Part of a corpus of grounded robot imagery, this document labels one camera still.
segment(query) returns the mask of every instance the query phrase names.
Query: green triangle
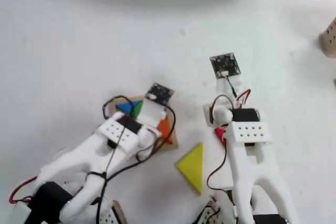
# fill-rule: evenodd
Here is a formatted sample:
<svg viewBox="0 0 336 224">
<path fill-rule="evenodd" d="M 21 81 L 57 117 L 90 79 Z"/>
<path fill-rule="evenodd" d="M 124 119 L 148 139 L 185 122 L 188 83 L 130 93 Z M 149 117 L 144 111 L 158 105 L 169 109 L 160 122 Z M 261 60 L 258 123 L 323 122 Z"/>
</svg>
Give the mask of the green triangle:
<svg viewBox="0 0 336 224">
<path fill-rule="evenodd" d="M 175 166 L 198 193 L 202 194 L 203 144 L 196 146 Z"/>
<path fill-rule="evenodd" d="M 133 108 L 132 116 L 137 118 L 142 108 L 142 101 L 139 101 Z"/>
</svg>

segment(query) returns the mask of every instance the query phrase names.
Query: orange triangle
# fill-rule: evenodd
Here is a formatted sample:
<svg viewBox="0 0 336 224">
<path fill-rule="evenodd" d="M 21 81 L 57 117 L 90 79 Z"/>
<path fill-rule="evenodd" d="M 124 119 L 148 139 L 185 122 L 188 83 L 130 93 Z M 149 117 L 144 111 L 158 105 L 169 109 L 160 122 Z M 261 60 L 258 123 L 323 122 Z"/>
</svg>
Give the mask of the orange triangle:
<svg viewBox="0 0 336 224">
<path fill-rule="evenodd" d="M 165 139 L 170 130 L 171 130 L 171 126 L 170 126 L 170 123 L 169 123 L 169 119 L 168 119 L 168 116 L 161 120 L 159 125 L 157 126 L 157 130 L 160 131 L 162 133 L 162 136 L 161 136 L 161 139 Z M 173 140 L 172 140 L 172 137 L 170 136 L 167 141 L 166 141 L 168 144 L 173 144 Z"/>
</svg>

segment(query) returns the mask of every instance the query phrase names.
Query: red wire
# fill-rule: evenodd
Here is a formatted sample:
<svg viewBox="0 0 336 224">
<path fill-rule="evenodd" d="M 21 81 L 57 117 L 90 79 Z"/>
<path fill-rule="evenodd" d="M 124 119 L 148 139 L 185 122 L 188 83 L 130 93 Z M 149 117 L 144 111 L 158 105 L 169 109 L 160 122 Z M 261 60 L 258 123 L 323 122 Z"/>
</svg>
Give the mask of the red wire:
<svg viewBox="0 0 336 224">
<path fill-rule="evenodd" d="M 17 186 L 17 187 L 13 190 L 13 192 L 10 194 L 10 197 L 9 197 L 9 203 L 11 203 L 11 204 L 16 204 L 16 203 L 18 203 L 18 202 L 20 202 L 20 201 L 21 201 L 21 202 L 25 202 L 25 203 L 30 202 L 30 200 L 32 199 L 31 196 L 26 196 L 26 197 L 24 197 L 24 198 L 22 198 L 22 199 L 13 199 L 13 198 L 14 198 L 15 194 L 16 194 L 22 187 L 24 187 L 25 185 L 27 185 L 27 184 L 33 182 L 34 180 L 36 180 L 36 178 L 37 178 L 37 176 L 35 176 L 35 177 L 33 177 L 33 178 L 31 178 L 31 179 L 29 179 L 29 180 L 27 180 L 27 181 L 24 181 L 22 184 L 20 184 L 19 186 Z"/>
<path fill-rule="evenodd" d="M 242 98 L 244 95 L 246 95 L 246 96 L 245 96 L 245 99 L 244 99 L 244 101 L 243 101 L 243 104 L 245 104 L 246 101 L 247 101 L 248 96 L 250 95 L 250 93 L 251 93 L 251 89 L 247 89 L 247 90 L 245 90 L 243 93 L 241 93 L 241 94 L 236 98 L 236 101 L 238 101 L 240 98 Z"/>
</svg>

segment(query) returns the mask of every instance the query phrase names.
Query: blue triangle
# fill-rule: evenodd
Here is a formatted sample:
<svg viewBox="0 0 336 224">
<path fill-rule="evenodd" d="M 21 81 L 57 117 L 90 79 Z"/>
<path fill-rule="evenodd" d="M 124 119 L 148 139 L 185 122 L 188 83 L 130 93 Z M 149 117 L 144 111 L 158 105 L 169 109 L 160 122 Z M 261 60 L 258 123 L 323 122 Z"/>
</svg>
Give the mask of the blue triangle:
<svg viewBox="0 0 336 224">
<path fill-rule="evenodd" d="M 139 101 L 138 102 L 133 102 L 133 106 L 135 107 L 138 103 L 139 103 Z M 117 104 L 115 107 L 117 107 L 118 110 L 120 110 L 120 111 L 122 111 L 122 112 L 124 112 L 125 114 L 128 114 L 128 115 L 131 113 L 131 109 L 132 109 L 131 105 L 128 102 Z"/>
</svg>

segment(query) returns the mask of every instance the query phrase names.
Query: electrical wire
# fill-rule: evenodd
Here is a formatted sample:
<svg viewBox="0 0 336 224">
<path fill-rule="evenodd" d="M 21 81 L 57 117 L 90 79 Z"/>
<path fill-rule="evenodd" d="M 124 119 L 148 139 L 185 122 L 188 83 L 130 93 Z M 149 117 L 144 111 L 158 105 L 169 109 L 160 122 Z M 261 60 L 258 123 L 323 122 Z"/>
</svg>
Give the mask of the electrical wire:
<svg viewBox="0 0 336 224">
<path fill-rule="evenodd" d="M 22 198 L 22 199 L 13 199 L 13 198 L 14 198 L 15 194 L 16 194 L 22 187 L 24 187 L 25 185 L 28 185 L 29 183 L 33 182 L 33 181 L 36 180 L 36 179 L 37 179 L 37 176 L 35 176 L 35 177 L 33 177 L 33 178 L 30 178 L 30 179 L 24 181 L 23 183 L 21 183 L 20 185 L 18 185 L 18 186 L 13 190 L 13 192 L 10 194 L 10 196 L 9 196 L 9 200 L 8 200 L 9 203 L 11 203 L 11 204 L 16 204 L 16 203 L 18 203 L 18 202 L 29 203 L 30 200 L 32 199 L 31 196 L 26 196 L 26 197 L 24 197 L 24 198 Z"/>
<path fill-rule="evenodd" d="M 209 109 L 209 120 L 210 120 L 211 123 L 214 122 L 214 107 L 215 107 L 215 105 L 216 105 L 216 102 L 217 102 L 218 98 L 220 98 L 220 97 L 225 97 L 225 98 L 230 102 L 232 109 L 234 109 L 234 105 L 233 105 L 233 102 L 231 101 L 230 97 L 228 97 L 228 96 L 225 95 L 225 94 L 220 94 L 220 95 L 218 95 L 218 96 L 214 99 L 214 101 L 212 102 L 212 105 L 211 105 L 211 107 L 210 107 L 210 109 Z"/>
<path fill-rule="evenodd" d="M 134 108 L 134 105 L 133 105 L 133 102 L 128 98 L 128 97 L 125 97 L 123 95 L 118 95 L 116 97 L 113 97 L 111 98 L 110 100 L 108 100 L 106 103 L 104 103 L 102 109 L 103 109 L 103 116 L 104 116 L 104 119 L 108 119 L 110 118 L 109 116 L 106 115 L 106 106 L 109 105 L 111 102 L 113 102 L 115 99 L 118 99 L 118 98 L 124 98 L 126 101 L 128 101 L 128 103 L 131 105 L 131 112 L 130 112 L 130 116 L 132 117 L 132 112 L 133 112 L 133 108 Z"/>
<path fill-rule="evenodd" d="M 145 158 L 145 159 L 143 159 L 143 160 L 141 160 L 141 161 L 138 161 L 138 162 L 136 162 L 136 163 L 134 163 L 134 164 L 132 164 L 132 165 L 126 166 L 126 167 L 120 169 L 119 171 L 115 172 L 115 173 L 112 174 L 110 177 L 108 177 L 108 179 L 107 179 L 108 182 L 109 182 L 111 179 L 113 179 L 114 177 L 116 177 L 117 175 L 119 175 L 120 173 L 124 172 L 125 170 L 128 170 L 128 169 L 131 169 L 131 168 L 133 168 L 133 167 L 136 167 L 136 166 L 138 166 L 138 165 L 140 165 L 140 164 L 146 162 L 147 160 L 149 160 L 149 159 L 150 159 L 150 158 L 151 158 L 151 157 L 152 157 L 158 150 L 161 149 L 161 147 L 164 145 L 164 143 L 169 139 L 169 137 L 172 135 L 172 133 L 173 133 L 173 131 L 174 131 L 174 129 L 175 129 L 176 115 L 175 115 L 174 110 L 173 110 L 171 107 L 169 107 L 168 105 L 165 105 L 165 107 L 166 107 L 167 109 L 169 109 L 169 110 L 172 112 L 172 114 L 173 114 L 173 125 L 172 125 L 172 127 L 171 127 L 171 130 L 169 131 L 169 134 L 166 136 L 166 138 L 162 141 L 162 143 L 161 143 L 157 148 L 155 148 L 156 143 L 160 140 L 159 138 L 157 138 L 156 141 L 155 141 L 155 143 L 154 143 L 154 148 L 153 148 L 151 154 L 150 154 L 147 158 Z"/>
<path fill-rule="evenodd" d="M 116 98 L 120 98 L 120 97 L 126 99 L 129 103 L 132 104 L 132 109 L 131 109 L 131 112 L 130 112 L 130 114 L 132 114 L 133 103 L 132 103 L 127 97 L 124 97 L 123 95 L 119 95 L 119 96 L 117 96 L 117 97 L 114 97 L 114 98 L 110 99 L 109 101 L 107 101 L 107 102 L 103 105 L 102 110 L 103 110 L 103 116 L 104 116 L 105 119 L 108 119 L 108 117 L 106 118 L 106 114 L 105 114 L 106 106 L 107 106 L 110 102 L 112 102 L 114 99 L 116 99 Z M 101 190 L 100 199 L 99 199 L 99 201 L 98 201 L 97 213 L 96 213 L 96 224 L 99 224 L 100 208 L 101 208 L 102 199 L 103 199 L 103 197 L 104 197 L 104 193 L 105 193 L 105 190 L 106 190 L 106 187 L 107 187 L 108 182 L 111 181 L 113 178 L 115 178 L 115 177 L 116 177 L 117 175 L 119 175 L 120 173 L 124 172 L 125 170 L 134 168 L 134 167 L 136 167 L 136 166 L 138 166 L 138 165 L 140 165 L 140 164 L 146 162 L 147 160 L 149 160 L 149 159 L 150 159 L 150 158 L 151 158 L 151 157 L 152 157 L 152 156 L 153 156 L 153 155 L 154 155 L 154 154 L 155 154 L 155 153 L 156 153 L 156 152 L 157 152 L 157 151 L 164 145 L 164 143 L 165 143 L 165 142 L 169 139 L 169 137 L 172 135 L 172 133 L 173 133 L 173 131 L 174 131 L 174 129 L 175 129 L 175 124 L 176 124 L 176 114 L 175 114 L 174 110 L 173 110 L 171 107 L 169 107 L 168 105 L 165 105 L 165 107 L 166 107 L 168 110 L 170 110 L 170 111 L 172 112 L 172 114 L 173 114 L 173 125 L 172 125 L 171 130 L 169 131 L 169 134 L 168 134 L 167 137 L 160 143 L 160 145 L 159 145 L 158 147 L 156 147 L 158 141 L 160 140 L 160 138 L 157 138 L 157 139 L 155 140 L 154 144 L 153 144 L 153 149 L 152 149 L 150 155 L 149 155 L 147 158 L 145 158 L 144 160 L 137 161 L 136 163 L 134 163 L 134 164 L 132 164 L 132 165 L 126 166 L 126 167 L 124 167 L 124 168 L 118 170 L 117 172 L 115 172 L 114 174 L 112 174 L 112 175 L 109 176 L 109 177 L 104 177 L 104 176 L 106 176 L 106 174 L 107 174 L 107 169 L 108 169 L 108 167 L 107 167 L 106 171 L 105 171 L 103 174 L 101 174 L 101 177 L 104 178 L 104 184 L 103 184 L 103 188 L 102 188 L 102 190 Z"/>
<path fill-rule="evenodd" d="M 229 83 L 230 87 L 231 87 L 231 90 L 232 90 L 232 94 L 235 98 L 237 98 L 237 93 L 236 93 L 236 90 L 234 89 L 234 87 L 232 86 L 230 80 L 229 80 L 229 77 L 226 76 L 225 79 L 227 80 L 227 82 Z"/>
<path fill-rule="evenodd" d="M 106 106 L 107 106 L 108 104 L 110 104 L 112 101 L 114 101 L 115 99 L 117 99 L 117 98 L 124 98 L 125 100 L 128 101 L 128 103 L 129 103 L 130 106 L 131 106 L 130 117 L 129 117 L 129 119 L 127 120 L 126 124 L 124 125 L 124 127 L 123 127 L 123 129 L 122 129 L 122 131 L 121 131 L 121 133 L 120 133 L 120 135 L 119 135 L 118 141 L 117 141 L 117 146 L 119 146 L 120 140 L 121 140 L 122 135 L 123 135 L 123 133 L 124 133 L 124 131 L 125 131 L 125 129 L 126 129 L 128 123 L 129 123 L 129 121 L 130 121 L 130 118 L 133 118 L 132 115 L 133 115 L 134 105 L 133 105 L 133 102 L 132 102 L 129 98 L 127 98 L 127 97 L 125 97 L 125 96 L 123 96 L 123 95 L 118 95 L 118 96 L 116 96 L 116 97 L 113 97 L 112 99 L 110 99 L 110 100 L 108 100 L 106 103 L 104 103 L 104 105 L 103 105 L 103 107 L 102 107 L 102 110 L 103 110 L 103 116 L 104 116 L 104 118 L 105 118 L 106 120 L 109 118 L 109 117 L 106 115 L 106 113 L 105 113 L 105 112 L 106 112 Z M 107 171 L 108 171 L 108 168 L 109 168 L 109 166 L 110 166 L 110 164 L 111 164 L 111 162 L 112 162 L 112 159 L 113 159 L 113 156 L 114 156 L 114 154 L 115 154 L 115 152 L 116 152 L 116 149 L 117 149 L 117 148 L 115 148 L 114 151 L 112 152 L 111 157 L 110 157 L 110 159 L 109 159 L 109 161 L 108 161 L 108 163 L 107 163 L 107 166 L 106 166 L 105 171 L 100 175 L 100 176 L 104 179 L 104 184 L 103 184 L 103 187 L 102 187 L 102 189 L 101 189 L 100 198 L 99 198 L 98 205 L 97 205 L 96 224 L 99 224 L 100 208 L 101 208 L 101 204 L 102 204 L 103 197 L 104 197 L 104 194 L 105 194 L 106 186 L 107 186 L 107 183 L 108 183 L 108 180 L 107 180 Z"/>
<path fill-rule="evenodd" d="M 208 186 L 208 188 L 210 188 L 210 189 L 212 189 L 212 190 L 223 191 L 223 192 L 226 193 L 227 196 L 229 196 L 229 195 L 228 195 L 228 192 L 227 192 L 226 190 L 221 189 L 221 188 L 215 188 L 215 187 L 212 187 L 212 186 L 209 185 L 209 180 L 210 180 L 211 176 L 214 175 L 217 171 L 219 171 L 219 170 L 224 166 L 224 164 L 225 164 L 226 157 L 227 157 L 226 141 L 225 141 L 225 144 L 224 144 L 224 149 L 225 149 L 224 159 L 223 159 L 222 163 L 221 163 L 215 170 L 213 170 L 213 171 L 209 174 L 209 176 L 208 176 L 208 178 L 207 178 L 207 180 L 206 180 L 206 185 Z"/>
<path fill-rule="evenodd" d="M 212 217 L 214 217 L 215 215 L 219 214 L 219 211 L 220 211 L 220 207 L 218 208 L 217 211 L 215 211 L 212 215 L 210 215 L 210 216 L 207 218 L 205 224 L 209 224 L 209 223 L 210 223 L 209 220 L 210 220 Z"/>
<path fill-rule="evenodd" d="M 243 93 L 241 93 L 237 98 L 236 101 L 239 101 L 240 98 L 242 98 L 243 96 L 245 96 L 245 98 L 243 99 L 243 104 L 246 103 L 248 96 L 251 93 L 251 89 L 247 89 L 245 90 Z"/>
<path fill-rule="evenodd" d="M 206 205 L 206 206 L 202 209 L 202 211 L 199 213 L 199 215 L 197 216 L 196 220 L 195 220 L 192 224 L 197 224 L 197 223 L 198 223 L 198 221 L 200 220 L 200 218 L 201 218 L 201 216 L 202 216 L 202 213 L 204 212 L 204 210 L 205 210 L 206 208 L 212 208 L 212 206 Z"/>
</svg>

